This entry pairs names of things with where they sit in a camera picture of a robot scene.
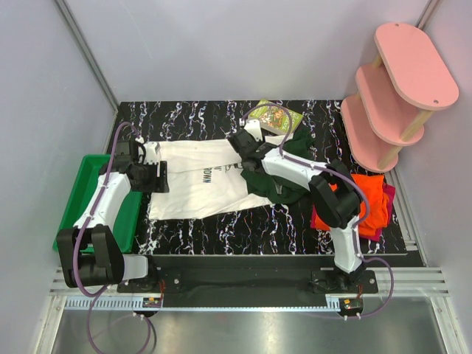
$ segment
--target wooden post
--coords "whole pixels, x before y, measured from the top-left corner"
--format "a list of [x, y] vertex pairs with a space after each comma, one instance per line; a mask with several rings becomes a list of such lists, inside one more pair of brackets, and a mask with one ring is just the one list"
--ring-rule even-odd
[[374, 61], [372, 62], [372, 66], [374, 68], [379, 68], [381, 65], [382, 65], [383, 61], [382, 61], [382, 57], [380, 54], [377, 54], [377, 56], [375, 57]]
[[403, 146], [394, 146], [390, 149], [388, 153], [382, 158], [382, 160], [379, 161], [377, 164], [377, 167], [379, 170], [385, 170], [386, 167], [389, 165], [391, 160], [393, 160], [396, 155], [398, 155], [398, 152], [401, 150]]
[[422, 109], [413, 119], [413, 122], [408, 126], [408, 128], [405, 129], [405, 131], [400, 135], [400, 139], [402, 139], [404, 142], [408, 142], [426, 123], [433, 113], [433, 111]]

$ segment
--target white cloth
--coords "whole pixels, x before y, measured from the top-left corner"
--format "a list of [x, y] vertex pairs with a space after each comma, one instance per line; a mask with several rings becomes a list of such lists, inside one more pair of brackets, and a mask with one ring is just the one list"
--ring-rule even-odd
[[[278, 145], [283, 136], [267, 136]], [[248, 194], [241, 177], [241, 158], [226, 139], [160, 142], [158, 158], [167, 161], [169, 193], [153, 193], [149, 219], [205, 218], [268, 205], [267, 198]]]

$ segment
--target green tray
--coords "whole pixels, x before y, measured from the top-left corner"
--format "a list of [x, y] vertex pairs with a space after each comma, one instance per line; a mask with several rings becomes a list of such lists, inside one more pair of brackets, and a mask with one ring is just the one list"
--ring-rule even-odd
[[[110, 160], [110, 155], [84, 156], [80, 169], [75, 178], [75, 183], [67, 202], [66, 211], [60, 222], [59, 229], [70, 229], [85, 212], [89, 201], [98, 184], [98, 172], [100, 168]], [[133, 245], [134, 230], [138, 221], [139, 206], [141, 204], [141, 192], [130, 192], [119, 208], [115, 220], [113, 235], [118, 247], [123, 253], [131, 251]], [[58, 245], [54, 239], [52, 248], [57, 251]], [[88, 247], [85, 252], [92, 253], [93, 247]]]

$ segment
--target orange cloth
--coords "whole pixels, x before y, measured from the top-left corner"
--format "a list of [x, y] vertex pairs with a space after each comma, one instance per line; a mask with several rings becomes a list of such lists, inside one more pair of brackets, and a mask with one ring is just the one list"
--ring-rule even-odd
[[[359, 234], [366, 236], [375, 236], [377, 229], [386, 227], [389, 223], [389, 212], [386, 205], [389, 202], [389, 196], [384, 193], [384, 176], [366, 176], [366, 175], [351, 175], [354, 182], [362, 189], [362, 192], [367, 197], [370, 205], [370, 213], [366, 220], [359, 225]], [[362, 218], [366, 213], [366, 206], [363, 202], [361, 204]], [[330, 231], [330, 227], [325, 224], [321, 218], [316, 218], [315, 229]]]

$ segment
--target book cover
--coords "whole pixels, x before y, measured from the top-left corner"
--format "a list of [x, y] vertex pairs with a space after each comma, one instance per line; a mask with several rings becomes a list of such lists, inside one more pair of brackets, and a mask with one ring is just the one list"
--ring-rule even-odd
[[[264, 103], [270, 103], [270, 101], [261, 100], [257, 105], [262, 105]], [[290, 109], [288, 109], [288, 111], [292, 117], [291, 133], [293, 133], [302, 121], [303, 116], [300, 113], [294, 112]], [[261, 128], [277, 135], [285, 135], [288, 132], [288, 117], [281, 108], [274, 106], [264, 106], [258, 108], [250, 113], [249, 119], [258, 119], [260, 121]]]

